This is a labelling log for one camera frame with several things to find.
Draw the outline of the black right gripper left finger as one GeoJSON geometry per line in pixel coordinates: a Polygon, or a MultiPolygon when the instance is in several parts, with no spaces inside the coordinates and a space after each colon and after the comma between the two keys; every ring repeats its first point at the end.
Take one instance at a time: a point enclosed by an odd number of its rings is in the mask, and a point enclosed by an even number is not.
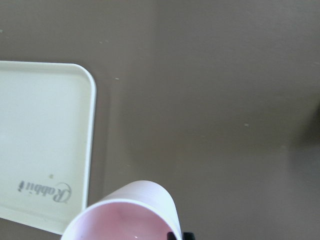
{"type": "Polygon", "coordinates": [[[173,232],[167,233],[167,240],[176,240],[176,236],[173,232]]]}

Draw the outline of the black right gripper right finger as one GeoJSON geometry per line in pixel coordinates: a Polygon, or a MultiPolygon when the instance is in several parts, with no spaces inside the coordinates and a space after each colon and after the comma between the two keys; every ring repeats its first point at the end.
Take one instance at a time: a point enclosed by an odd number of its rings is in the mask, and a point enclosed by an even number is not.
{"type": "Polygon", "coordinates": [[[183,240],[195,240],[195,235],[193,232],[184,232],[183,240]]]}

